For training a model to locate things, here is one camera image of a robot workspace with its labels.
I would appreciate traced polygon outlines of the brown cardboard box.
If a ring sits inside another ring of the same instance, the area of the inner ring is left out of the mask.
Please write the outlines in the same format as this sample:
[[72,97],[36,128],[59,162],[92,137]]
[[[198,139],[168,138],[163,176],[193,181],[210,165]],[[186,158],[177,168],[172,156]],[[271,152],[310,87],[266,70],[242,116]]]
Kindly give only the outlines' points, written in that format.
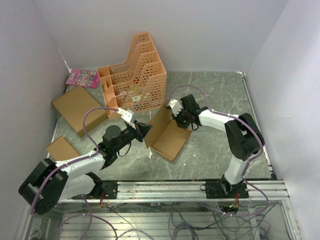
[[172,111],[164,103],[148,122],[152,128],[144,138],[147,148],[155,151],[169,161],[174,161],[191,135],[191,130],[177,126],[172,119]]

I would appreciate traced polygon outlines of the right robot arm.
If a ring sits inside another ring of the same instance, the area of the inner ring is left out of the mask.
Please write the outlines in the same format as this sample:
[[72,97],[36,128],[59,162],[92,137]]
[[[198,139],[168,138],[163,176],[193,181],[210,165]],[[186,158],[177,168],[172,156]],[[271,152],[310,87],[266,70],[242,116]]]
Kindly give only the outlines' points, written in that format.
[[250,159],[256,157],[265,144],[253,117],[246,112],[232,115],[200,107],[192,94],[179,101],[169,100],[167,108],[172,110],[172,119],[179,128],[211,127],[226,133],[232,157],[217,190],[226,198],[233,197],[243,184]]

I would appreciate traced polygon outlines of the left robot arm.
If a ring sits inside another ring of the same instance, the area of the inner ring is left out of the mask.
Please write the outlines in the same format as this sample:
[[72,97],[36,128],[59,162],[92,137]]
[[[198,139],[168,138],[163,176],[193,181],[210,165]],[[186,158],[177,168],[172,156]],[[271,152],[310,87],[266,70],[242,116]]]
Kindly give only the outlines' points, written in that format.
[[94,173],[111,166],[120,150],[132,141],[142,143],[152,129],[152,125],[138,121],[125,125],[124,130],[110,125],[102,141],[84,155],[57,162],[50,158],[41,160],[18,189],[30,205],[29,213],[45,214],[58,202],[79,195],[98,198],[103,182]]

